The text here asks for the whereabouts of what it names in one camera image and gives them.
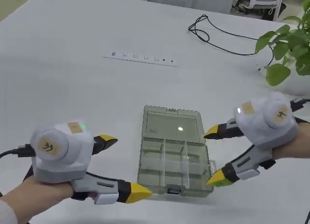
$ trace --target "white table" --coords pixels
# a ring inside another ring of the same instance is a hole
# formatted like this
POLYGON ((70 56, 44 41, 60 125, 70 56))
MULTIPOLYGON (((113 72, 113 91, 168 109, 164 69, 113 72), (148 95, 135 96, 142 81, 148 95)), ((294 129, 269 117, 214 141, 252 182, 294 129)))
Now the white table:
MULTIPOLYGON (((137 0, 30 0, 0 23, 1 151, 28 143, 38 123, 82 117, 94 133, 119 142, 89 170, 136 181, 144 105, 200 111, 204 128, 231 118, 233 107, 269 93, 257 68, 268 49, 241 57, 200 42, 187 27, 208 14, 223 29, 259 37, 280 24, 137 0), (168 55, 180 67, 102 56, 109 50, 168 55)), ((253 52, 255 42, 227 36, 206 22, 212 42, 253 52)), ((208 142, 218 167, 249 147, 245 138, 208 142)), ((17 185, 29 159, 0 160, 0 188, 17 185)), ((202 204, 141 201, 95 206, 67 200, 32 224, 303 223, 310 206, 309 161, 280 160, 260 176, 215 189, 202 204)))

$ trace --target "sticker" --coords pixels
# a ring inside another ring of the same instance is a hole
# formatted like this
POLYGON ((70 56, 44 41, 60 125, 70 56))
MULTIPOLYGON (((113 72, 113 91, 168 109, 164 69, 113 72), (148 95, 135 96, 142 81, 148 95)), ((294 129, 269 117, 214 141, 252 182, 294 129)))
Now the sticker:
POLYGON ((253 108, 253 105, 252 105, 252 102, 251 101, 248 101, 248 102, 245 102, 241 105, 241 108, 243 110, 243 113, 245 115, 251 115, 253 113, 255 113, 255 110, 253 108))
POLYGON ((277 124, 282 124, 286 120, 289 111, 289 108, 285 104, 281 105, 278 108, 273 121, 277 124))
POLYGON ((68 127, 69 127, 71 133, 82 133, 83 132, 83 130, 82 130, 81 126, 79 126, 78 122, 69 122, 68 127))
POLYGON ((40 140, 37 149, 55 158, 57 158, 61 152, 61 146, 46 137, 40 140))

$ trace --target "clear plastic box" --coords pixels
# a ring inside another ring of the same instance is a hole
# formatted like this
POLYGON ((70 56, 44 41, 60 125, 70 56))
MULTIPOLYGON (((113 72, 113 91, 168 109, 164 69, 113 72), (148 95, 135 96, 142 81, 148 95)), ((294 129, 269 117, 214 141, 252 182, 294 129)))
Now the clear plastic box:
POLYGON ((206 197, 215 164, 202 136, 199 112, 145 106, 138 183, 157 194, 206 197))

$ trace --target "black wire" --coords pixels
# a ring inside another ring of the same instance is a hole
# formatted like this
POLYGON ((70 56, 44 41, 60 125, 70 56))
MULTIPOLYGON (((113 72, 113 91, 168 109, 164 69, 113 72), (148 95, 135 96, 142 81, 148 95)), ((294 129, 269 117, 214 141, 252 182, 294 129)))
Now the black wire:
MULTIPOLYGON (((256 53, 246 53, 246 54, 243 54, 243 53, 236 53, 236 52, 232 52, 232 51, 230 51, 230 50, 228 50, 228 49, 225 49, 225 48, 222 48, 222 47, 220 47, 220 46, 217 46, 217 45, 212 44, 212 43, 210 42, 210 35, 209 35, 206 31, 196 28, 197 24, 198 24, 199 22, 205 20, 205 19, 208 20, 208 22, 209 22, 215 29, 217 29, 217 30, 219 30, 219 31, 221 31, 221 32, 224 32, 224 33, 229 34, 229 35, 237 36, 237 37, 242 37, 242 38, 245 38, 245 39, 250 39, 250 40, 258 41, 258 39, 256 39, 256 38, 252 38, 252 37, 248 37, 248 36, 242 36, 242 35, 237 35, 237 34, 234 34, 234 33, 231 33, 231 32, 227 32, 227 31, 225 31, 225 30, 223 30, 223 29, 220 29, 220 28, 216 27, 216 26, 210 21, 210 19, 209 19, 209 17, 208 17, 207 15, 202 15, 201 17, 197 18, 196 21, 195 21, 195 23, 191 24, 191 25, 188 27, 188 30, 189 30, 191 33, 193 33, 194 35, 196 35, 201 41, 203 41, 203 42, 205 42, 205 43, 208 43, 209 45, 212 45, 213 47, 218 48, 218 49, 220 49, 220 50, 222 50, 222 51, 225 51, 225 52, 227 52, 227 53, 232 53, 232 54, 235 54, 235 55, 240 55, 240 56, 252 56, 252 55, 257 54, 257 52, 256 52, 256 53), (201 37, 197 32, 202 32, 202 33, 206 34, 208 38, 207 38, 207 39, 204 39, 204 38, 201 37)), ((273 53, 273 49, 272 49, 272 47, 270 46, 270 44, 268 44, 268 46, 269 46, 269 48, 270 48, 271 51, 272 51, 272 60, 271 60, 271 61, 269 62, 269 64, 268 64, 268 65, 270 65, 270 64, 272 63, 273 59, 274 59, 274 53, 273 53)))

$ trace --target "power strip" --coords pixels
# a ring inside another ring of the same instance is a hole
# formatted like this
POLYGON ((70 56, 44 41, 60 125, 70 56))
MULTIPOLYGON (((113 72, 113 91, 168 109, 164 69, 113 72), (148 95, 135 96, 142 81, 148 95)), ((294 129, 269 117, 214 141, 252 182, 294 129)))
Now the power strip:
POLYGON ((126 61, 139 62, 139 63, 149 63, 149 64, 178 67, 176 61, 171 58, 146 56, 143 54, 127 53, 127 52, 121 52, 121 51, 112 51, 108 55, 103 56, 103 58, 112 58, 112 59, 126 60, 126 61))

